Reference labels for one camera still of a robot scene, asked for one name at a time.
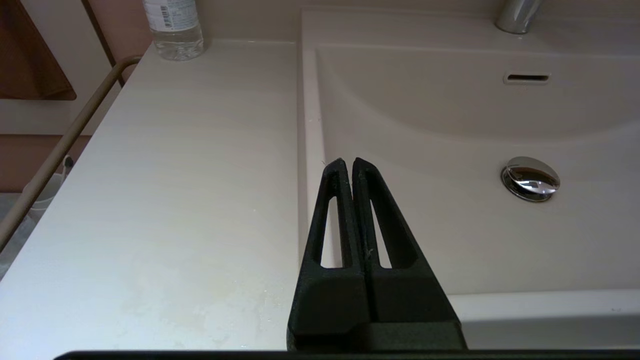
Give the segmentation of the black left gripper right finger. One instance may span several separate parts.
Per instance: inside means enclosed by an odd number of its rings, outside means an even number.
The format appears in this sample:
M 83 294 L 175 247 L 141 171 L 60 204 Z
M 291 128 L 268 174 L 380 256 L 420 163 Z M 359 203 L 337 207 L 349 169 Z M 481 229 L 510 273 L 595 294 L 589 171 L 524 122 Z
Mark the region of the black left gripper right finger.
M 352 190 L 375 322 L 460 325 L 381 172 L 357 157 Z

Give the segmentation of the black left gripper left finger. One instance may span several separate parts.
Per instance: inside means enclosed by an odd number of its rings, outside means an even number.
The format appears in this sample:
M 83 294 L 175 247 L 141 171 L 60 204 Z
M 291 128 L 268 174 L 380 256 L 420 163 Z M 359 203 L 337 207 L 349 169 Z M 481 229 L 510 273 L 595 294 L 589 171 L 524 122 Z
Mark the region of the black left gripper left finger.
M 329 205 L 336 199 L 340 268 L 322 265 Z M 349 349 L 348 337 L 370 321 L 361 237 L 345 160 L 325 166 L 287 323 L 290 351 Z

